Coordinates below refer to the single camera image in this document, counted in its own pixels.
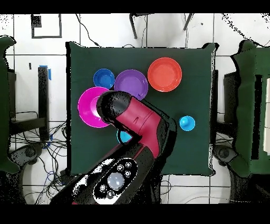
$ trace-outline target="blue cup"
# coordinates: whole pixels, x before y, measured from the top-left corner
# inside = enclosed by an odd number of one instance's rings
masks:
[[[94,74],[93,82],[95,86],[110,89],[115,82],[114,74],[109,69],[99,69]]]
[[[120,143],[120,141],[118,139],[118,131],[119,130],[117,130],[116,138],[117,138],[117,141]],[[120,138],[121,138],[121,140],[122,140],[123,143],[126,143],[126,142],[128,142],[129,140],[132,139],[132,136],[129,135],[128,133],[126,133],[126,132],[121,131],[120,132]]]
[[[183,130],[188,132],[195,127],[195,120],[190,116],[181,117],[179,119],[179,125]]]

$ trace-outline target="red plate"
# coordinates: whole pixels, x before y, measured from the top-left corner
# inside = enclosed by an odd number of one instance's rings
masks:
[[[148,81],[157,91],[169,92],[181,82],[182,70],[172,58],[159,58],[148,69]]]

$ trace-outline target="dark green table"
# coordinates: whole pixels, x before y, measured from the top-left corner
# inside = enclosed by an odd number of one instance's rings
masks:
[[[162,174],[212,175],[214,172],[209,168],[209,107],[211,56],[215,48],[213,43],[205,44],[202,49],[84,48],[73,42],[67,44],[67,53],[70,51],[67,59],[71,60],[71,174],[86,173],[118,144],[117,130],[113,126],[93,128],[79,117],[79,97],[86,89],[94,87],[94,73],[107,68],[116,77],[124,70],[136,69],[147,76],[155,59],[170,57],[182,68],[180,85],[171,92],[158,92],[149,85],[145,99],[176,122],[181,116],[192,116],[196,127],[184,132],[178,126],[175,147]]]

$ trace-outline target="white button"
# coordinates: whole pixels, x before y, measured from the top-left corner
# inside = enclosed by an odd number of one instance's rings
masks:
[[[131,167],[131,162],[126,162],[126,168]]]
[[[118,165],[118,166],[117,166],[117,170],[118,170],[118,171],[124,170],[124,166],[123,166],[122,164]]]
[[[131,175],[131,173],[130,173],[130,171],[125,171],[124,175],[125,175],[127,178],[129,178],[130,175]]]
[[[114,192],[112,190],[107,192],[108,199],[113,199],[113,196],[114,196]]]
[[[121,173],[111,173],[107,182],[111,189],[117,191],[124,185],[124,177]]]
[[[105,185],[101,185],[99,189],[100,189],[101,192],[104,192],[106,190],[106,186]]]

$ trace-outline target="wheel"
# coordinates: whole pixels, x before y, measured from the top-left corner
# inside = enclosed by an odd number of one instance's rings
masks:
[[[220,166],[226,166],[226,163],[222,162],[221,160],[218,161],[218,164],[219,164]]]
[[[29,165],[34,165],[37,162],[37,159],[35,158],[34,160],[30,161],[28,164]]]

